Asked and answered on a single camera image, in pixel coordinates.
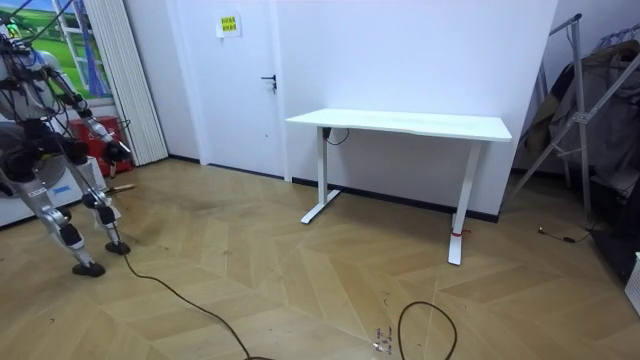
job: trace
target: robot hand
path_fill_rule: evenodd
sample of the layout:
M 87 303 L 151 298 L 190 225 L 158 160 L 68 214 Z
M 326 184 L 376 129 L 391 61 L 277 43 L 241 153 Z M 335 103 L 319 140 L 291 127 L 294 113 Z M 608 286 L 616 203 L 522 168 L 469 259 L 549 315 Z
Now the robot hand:
M 102 152 L 102 158 L 109 166 L 114 166 L 116 163 L 127 160 L 130 157 L 131 151 L 118 140 L 108 142 Z

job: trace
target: white desk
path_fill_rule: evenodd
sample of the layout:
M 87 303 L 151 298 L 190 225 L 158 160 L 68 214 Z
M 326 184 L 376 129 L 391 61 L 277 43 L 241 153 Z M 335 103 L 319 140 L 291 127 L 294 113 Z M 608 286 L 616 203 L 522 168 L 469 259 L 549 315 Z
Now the white desk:
M 323 128 L 351 128 L 409 133 L 472 141 L 465 171 L 458 208 L 453 214 L 449 262 L 460 265 L 462 257 L 462 227 L 469 204 L 471 186 L 478 165 L 480 148 L 485 141 L 511 142 L 511 134 L 501 119 L 484 116 L 438 115 L 387 111 L 323 109 L 286 120 L 295 124 L 307 124 L 317 128 L 318 204 L 303 218 L 308 224 L 339 193 L 327 193 L 327 142 Z

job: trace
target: desk top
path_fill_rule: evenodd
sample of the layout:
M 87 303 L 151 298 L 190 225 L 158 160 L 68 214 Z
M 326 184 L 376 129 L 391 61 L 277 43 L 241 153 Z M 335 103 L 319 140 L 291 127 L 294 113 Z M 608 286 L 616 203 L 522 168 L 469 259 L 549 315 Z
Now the desk top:
M 402 132 L 454 139 L 510 142 L 511 134 L 497 117 L 322 109 L 286 120 L 321 127 Z

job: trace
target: yellow sign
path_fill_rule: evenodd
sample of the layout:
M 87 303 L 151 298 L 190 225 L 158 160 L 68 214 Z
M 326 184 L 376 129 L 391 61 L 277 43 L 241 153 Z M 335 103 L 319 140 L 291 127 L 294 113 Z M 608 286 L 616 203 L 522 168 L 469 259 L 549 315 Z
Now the yellow sign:
M 236 27 L 236 17 L 235 16 L 228 16 L 228 17 L 223 17 L 221 19 L 222 21 L 222 31 L 236 31 L 238 30 Z

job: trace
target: herringbone parquet floor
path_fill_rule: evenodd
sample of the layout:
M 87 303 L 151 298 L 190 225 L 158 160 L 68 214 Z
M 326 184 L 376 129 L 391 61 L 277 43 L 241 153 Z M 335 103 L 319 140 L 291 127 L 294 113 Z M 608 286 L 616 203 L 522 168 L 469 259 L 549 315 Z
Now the herringbone parquet floor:
M 445 214 L 342 194 L 304 226 L 315 189 L 175 160 L 116 182 L 138 186 L 115 198 L 134 267 L 228 319 L 253 355 L 398 359 L 399 313 L 427 300 L 458 327 L 454 359 L 640 358 L 638 316 L 593 244 L 536 233 L 583 235 L 579 204 L 545 184 L 497 225 L 469 220 L 454 267 Z M 73 215 L 101 278 L 71 275 L 37 222 L 0 232 L 0 359 L 243 359 L 218 322 L 133 277 L 84 209 Z M 392 354 L 375 351 L 390 328 Z M 452 341 L 426 308 L 403 334 L 407 359 L 443 359 Z

